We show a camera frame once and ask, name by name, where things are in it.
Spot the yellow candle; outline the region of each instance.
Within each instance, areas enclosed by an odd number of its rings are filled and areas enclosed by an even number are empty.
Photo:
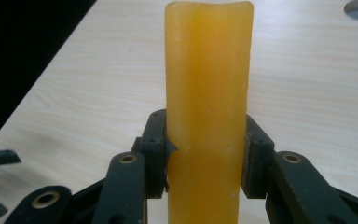
[[[249,2],[165,9],[169,223],[237,223],[252,37]]]

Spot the wooden table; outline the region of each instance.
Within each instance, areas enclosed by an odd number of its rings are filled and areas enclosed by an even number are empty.
[[[0,166],[9,212],[41,187],[75,193],[104,178],[165,107],[167,3],[99,0],[79,24],[0,132],[0,149],[22,159]],[[277,150],[358,196],[358,21],[346,3],[254,1],[248,114]],[[148,203],[149,223],[167,223],[166,195]],[[240,223],[269,223],[264,201],[242,195]]]

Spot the dark area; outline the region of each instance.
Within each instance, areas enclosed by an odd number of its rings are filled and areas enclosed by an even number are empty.
[[[0,129],[95,0],[0,0]]]

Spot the candle's top edge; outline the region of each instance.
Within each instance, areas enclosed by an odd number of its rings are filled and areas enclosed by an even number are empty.
[[[227,2],[227,3],[174,1],[174,2],[170,2],[166,7],[178,7],[178,6],[192,6],[192,7],[206,6],[207,7],[207,6],[229,6],[229,5],[249,5],[249,7],[253,6],[253,4],[250,1],[237,1],[237,2]]]

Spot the yellow wax block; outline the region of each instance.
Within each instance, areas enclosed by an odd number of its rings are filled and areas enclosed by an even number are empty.
[[[238,221],[253,10],[166,6],[170,224]]]

